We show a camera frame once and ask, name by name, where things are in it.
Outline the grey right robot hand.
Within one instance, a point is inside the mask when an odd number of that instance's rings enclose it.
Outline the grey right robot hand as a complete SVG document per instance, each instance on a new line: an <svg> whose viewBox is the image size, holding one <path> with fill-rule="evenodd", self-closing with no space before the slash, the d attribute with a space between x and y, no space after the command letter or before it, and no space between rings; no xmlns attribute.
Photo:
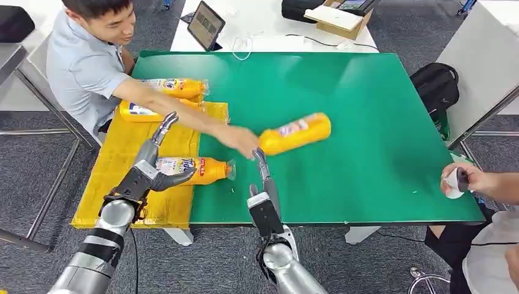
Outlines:
<svg viewBox="0 0 519 294"><path fill-rule="evenodd" d="M266 155L261 148L257 148L253 155L255 160L258 161L258 170L262 178L263 189L262 191L267 193L272 204L278 214L278 217L281 219L281 207L280 201L278 197L278 190L275 184L273 177L271 176L269 166L267 164Z"/></svg>

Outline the person's right hand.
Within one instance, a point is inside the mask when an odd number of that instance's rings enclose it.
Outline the person's right hand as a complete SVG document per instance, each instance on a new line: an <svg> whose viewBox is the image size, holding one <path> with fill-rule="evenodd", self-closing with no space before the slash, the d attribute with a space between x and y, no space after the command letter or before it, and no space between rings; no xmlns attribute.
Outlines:
<svg viewBox="0 0 519 294"><path fill-rule="evenodd" d="M491 174L472 164L452 163L441 173L440 190L447 198L459 198L467 191L489 196L492 188L494 181Z"/></svg>
<svg viewBox="0 0 519 294"><path fill-rule="evenodd" d="M245 158L254 158L258 137L249 129L223 124L212 131L212 136L225 146L239 151Z"/></svg>

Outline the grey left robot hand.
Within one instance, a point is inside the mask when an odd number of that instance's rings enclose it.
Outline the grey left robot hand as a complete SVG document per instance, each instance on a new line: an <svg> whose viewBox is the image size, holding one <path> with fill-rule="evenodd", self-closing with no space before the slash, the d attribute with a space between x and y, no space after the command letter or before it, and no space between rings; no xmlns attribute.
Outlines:
<svg viewBox="0 0 519 294"><path fill-rule="evenodd" d="M144 176L150 182L150 190L159 192L178 186L191 179L196 172L194 167L187 168L182 173L174 175L166 175L157 170L156 161L158 159L159 147L171 126L178 121L179 117L175 111L167 114L152 137L142 144L131 167L131 171L136 173L136 176Z"/></svg>

